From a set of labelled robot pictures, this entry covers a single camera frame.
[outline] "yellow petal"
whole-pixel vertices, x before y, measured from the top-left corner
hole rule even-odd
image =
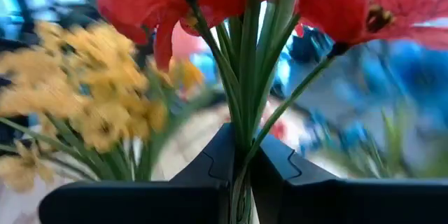
[[[3,177],[5,184],[17,193],[27,193],[34,187],[35,173],[28,169],[21,174]]]
[[[106,153],[112,149],[115,145],[115,139],[108,139],[102,134],[97,132],[84,132],[82,133],[85,144],[88,147],[93,147],[99,153]]]
[[[53,170],[44,164],[37,164],[36,171],[45,183],[53,183],[55,180]]]
[[[183,65],[183,86],[186,91],[191,88],[202,84],[204,81],[204,75],[202,72],[191,62],[184,62]]]
[[[148,124],[155,132],[161,132],[167,123],[168,108],[162,101],[154,101],[148,113]]]
[[[24,169],[24,162],[21,157],[3,156],[0,157],[0,177],[10,176],[20,173]]]
[[[23,143],[19,140],[14,140],[15,147],[19,155],[24,159],[32,159],[32,153],[23,145]]]

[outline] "flower bouquet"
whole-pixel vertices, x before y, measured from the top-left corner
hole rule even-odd
[[[0,157],[0,178],[18,192],[31,190],[36,174],[51,182],[58,167],[74,180],[149,181],[172,132],[209,97],[196,95],[200,71],[174,59],[168,72],[150,59],[139,68],[133,42],[106,23],[63,30],[43,22],[37,32],[39,46],[0,59],[13,82],[1,90],[0,114],[37,113],[41,126],[0,118],[31,137],[0,146],[17,153]]]
[[[267,1],[259,32],[260,5]],[[448,29],[421,23],[448,15],[446,0],[98,0],[100,13],[136,43],[155,30],[155,62],[169,71],[172,31],[180,22],[209,45],[235,128],[231,223],[247,223],[251,208],[249,163],[277,118],[329,64],[352,46],[374,39],[413,39],[446,48]],[[332,50],[259,129],[280,52],[294,28],[319,28]],[[215,27],[218,40],[210,28]]]

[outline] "black plastic holder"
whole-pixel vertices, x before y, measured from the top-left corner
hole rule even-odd
[[[64,185],[39,206],[42,224],[229,223],[235,146],[221,127],[170,181]],[[260,224],[448,223],[444,181],[340,179],[273,136],[250,167]]]

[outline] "flower stamen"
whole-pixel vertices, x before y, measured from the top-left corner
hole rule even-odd
[[[392,12],[384,10],[378,4],[372,4],[367,15],[367,30],[376,33],[395,20]]]

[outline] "blurry background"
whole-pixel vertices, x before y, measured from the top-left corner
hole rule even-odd
[[[70,27],[87,26],[99,18],[95,0],[0,0],[0,48],[38,43],[33,32],[35,20]],[[448,22],[435,20],[427,25],[446,26]],[[173,43],[175,57],[189,57],[203,71],[207,83],[219,87],[213,57],[202,39],[176,27]],[[312,27],[306,27],[302,38],[293,32],[278,62],[272,97],[282,100],[288,96],[332,44]],[[142,55],[152,53],[151,45],[139,49]],[[296,101],[290,110],[295,119],[279,122],[276,136],[309,158],[323,155],[325,150],[348,160],[354,159],[353,151],[370,159],[371,148],[387,156],[391,143],[382,111],[397,118],[400,107],[406,115],[400,129],[402,152],[396,154],[401,165],[411,169],[413,176],[445,176],[448,168],[441,164],[448,160],[447,57],[447,52],[427,50],[409,41],[372,41],[352,48]],[[359,176],[385,176],[372,164],[355,163],[373,170]]]
[[[69,28],[85,27],[100,18],[95,0],[0,0],[0,51],[38,43],[35,20]],[[427,25],[447,26],[448,21]],[[189,57],[207,83],[220,90],[216,65],[205,42],[176,27],[173,43],[174,56]],[[264,120],[332,44],[312,27],[305,28],[303,38],[291,34],[277,65]],[[139,46],[139,55],[151,53],[151,43]],[[7,84],[1,76],[0,81],[0,85]],[[409,41],[372,41],[352,48],[325,70],[271,133],[338,176],[446,177],[447,83],[448,52]],[[184,168],[227,121],[228,110],[220,97],[189,120],[181,137],[167,147],[155,179],[170,179]],[[16,120],[39,129],[33,115]],[[0,125],[1,143],[10,143],[14,134]],[[0,182],[0,223],[36,221],[36,205],[49,188],[40,183],[33,195],[20,196],[2,187]]]

